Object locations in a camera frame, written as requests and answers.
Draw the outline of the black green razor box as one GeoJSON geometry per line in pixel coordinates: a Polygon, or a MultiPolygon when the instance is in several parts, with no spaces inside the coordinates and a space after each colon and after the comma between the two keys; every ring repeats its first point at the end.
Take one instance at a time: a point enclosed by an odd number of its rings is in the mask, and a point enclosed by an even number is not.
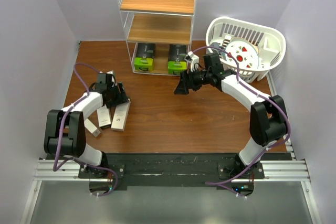
{"type": "Polygon", "coordinates": [[[137,71],[152,71],[154,69],[155,44],[138,43],[135,53],[134,68],[137,71]]]}
{"type": "Polygon", "coordinates": [[[186,70],[187,62],[185,57],[187,55],[186,45],[170,44],[169,58],[168,58],[168,74],[178,75],[180,72],[186,70]]]}

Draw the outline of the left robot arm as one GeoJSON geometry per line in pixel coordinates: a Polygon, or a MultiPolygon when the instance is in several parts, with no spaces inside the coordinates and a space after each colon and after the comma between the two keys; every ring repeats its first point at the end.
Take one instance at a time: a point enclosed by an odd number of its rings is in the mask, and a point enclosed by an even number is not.
{"type": "Polygon", "coordinates": [[[87,144],[85,120],[100,108],[115,108],[128,101],[124,86],[116,82],[114,73],[100,72],[97,81],[77,101],[60,110],[50,110],[44,151],[54,157],[53,171],[73,160],[97,178],[111,174],[106,154],[87,144]]]}

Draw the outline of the small silver box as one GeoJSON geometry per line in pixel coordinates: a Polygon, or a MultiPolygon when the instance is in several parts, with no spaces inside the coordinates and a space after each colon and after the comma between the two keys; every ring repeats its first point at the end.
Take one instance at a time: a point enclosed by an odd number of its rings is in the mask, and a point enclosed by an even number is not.
{"type": "Polygon", "coordinates": [[[95,126],[89,119],[84,120],[86,130],[88,130],[94,137],[98,137],[101,134],[99,127],[95,126]]]}

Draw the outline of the silver box with H logo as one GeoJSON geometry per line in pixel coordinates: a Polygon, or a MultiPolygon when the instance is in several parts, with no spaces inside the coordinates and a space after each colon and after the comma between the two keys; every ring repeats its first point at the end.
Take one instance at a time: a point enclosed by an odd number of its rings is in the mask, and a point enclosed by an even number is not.
{"type": "Polygon", "coordinates": [[[97,118],[99,127],[102,129],[109,128],[112,124],[111,112],[106,105],[97,110],[97,118]]]}

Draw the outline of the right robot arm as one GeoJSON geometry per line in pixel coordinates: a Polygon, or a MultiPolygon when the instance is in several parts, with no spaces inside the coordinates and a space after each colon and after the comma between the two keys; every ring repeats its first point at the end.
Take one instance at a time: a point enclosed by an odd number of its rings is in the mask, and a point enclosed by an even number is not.
{"type": "Polygon", "coordinates": [[[180,73],[180,81],[175,94],[188,94],[197,91],[203,85],[210,84],[219,91],[230,95],[242,104],[250,113],[250,139],[235,156],[232,179],[246,178],[253,171],[253,165],[278,140],[290,133],[285,103],[282,97],[269,96],[247,84],[232,69],[224,69],[222,58],[217,53],[206,54],[204,69],[200,70],[199,57],[189,52],[185,60],[190,68],[180,73]]]}

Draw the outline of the narrow silver razor box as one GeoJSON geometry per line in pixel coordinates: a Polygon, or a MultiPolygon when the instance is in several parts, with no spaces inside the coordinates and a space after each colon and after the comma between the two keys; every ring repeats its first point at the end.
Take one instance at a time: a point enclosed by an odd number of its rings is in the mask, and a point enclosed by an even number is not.
{"type": "Polygon", "coordinates": [[[124,131],[131,102],[122,103],[116,106],[111,129],[114,131],[124,131]]]}

